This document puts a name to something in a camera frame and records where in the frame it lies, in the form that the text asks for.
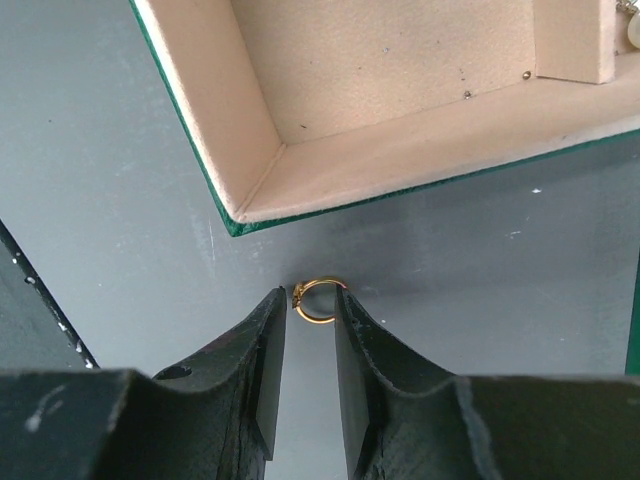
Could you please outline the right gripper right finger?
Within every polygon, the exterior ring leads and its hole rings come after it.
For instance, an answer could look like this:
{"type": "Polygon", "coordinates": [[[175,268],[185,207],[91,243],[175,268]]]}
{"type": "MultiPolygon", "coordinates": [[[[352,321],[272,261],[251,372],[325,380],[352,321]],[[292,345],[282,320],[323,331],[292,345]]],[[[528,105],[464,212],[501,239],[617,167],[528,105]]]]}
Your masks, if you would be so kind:
{"type": "Polygon", "coordinates": [[[391,334],[347,289],[335,345],[351,479],[476,479],[454,374],[391,334]]]}

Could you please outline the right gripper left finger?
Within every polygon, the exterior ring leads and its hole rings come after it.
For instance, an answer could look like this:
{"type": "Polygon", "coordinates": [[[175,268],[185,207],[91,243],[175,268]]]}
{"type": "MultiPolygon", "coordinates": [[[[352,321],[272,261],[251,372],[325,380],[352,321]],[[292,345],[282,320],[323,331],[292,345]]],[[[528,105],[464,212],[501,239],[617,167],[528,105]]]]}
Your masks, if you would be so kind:
{"type": "Polygon", "coordinates": [[[162,478],[263,478],[275,453],[286,301],[274,288],[244,320],[154,375],[173,423],[162,478]]]}

